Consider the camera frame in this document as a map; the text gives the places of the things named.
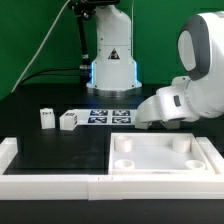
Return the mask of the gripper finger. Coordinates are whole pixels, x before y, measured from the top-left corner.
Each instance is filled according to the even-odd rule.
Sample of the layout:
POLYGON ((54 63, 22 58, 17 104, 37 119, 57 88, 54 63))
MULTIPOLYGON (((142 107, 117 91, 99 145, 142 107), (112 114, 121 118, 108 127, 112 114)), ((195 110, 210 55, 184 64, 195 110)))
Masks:
POLYGON ((141 130, 147 130, 150 127, 150 125, 151 125, 150 122, 136 122, 135 128, 141 130))
POLYGON ((161 124, 167 129, 167 130, 178 130, 180 128, 180 122, 178 120, 172 120, 172 121, 161 121, 161 124))

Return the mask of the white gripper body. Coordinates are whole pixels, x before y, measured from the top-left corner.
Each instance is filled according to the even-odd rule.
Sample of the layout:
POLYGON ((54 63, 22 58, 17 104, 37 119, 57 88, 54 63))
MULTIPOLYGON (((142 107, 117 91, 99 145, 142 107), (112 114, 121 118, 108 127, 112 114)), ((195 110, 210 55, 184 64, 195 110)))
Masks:
POLYGON ((163 87, 137 108, 136 119, 141 123, 183 120, 194 122, 199 116, 190 108, 185 97, 186 84, 163 87))

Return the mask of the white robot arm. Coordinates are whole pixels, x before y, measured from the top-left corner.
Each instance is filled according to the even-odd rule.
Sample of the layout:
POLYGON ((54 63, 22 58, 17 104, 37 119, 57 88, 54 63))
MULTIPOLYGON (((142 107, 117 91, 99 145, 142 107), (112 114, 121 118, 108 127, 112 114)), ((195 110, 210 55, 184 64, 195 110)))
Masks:
MULTIPOLYGON (((131 20, 114 4, 96 5, 97 57, 91 64, 89 91, 123 97, 142 87, 131 56, 131 20)), ((216 118, 224 114, 224 11, 192 16, 177 41, 187 74, 144 100, 137 108, 135 127, 160 122, 177 129, 182 121, 216 118)))

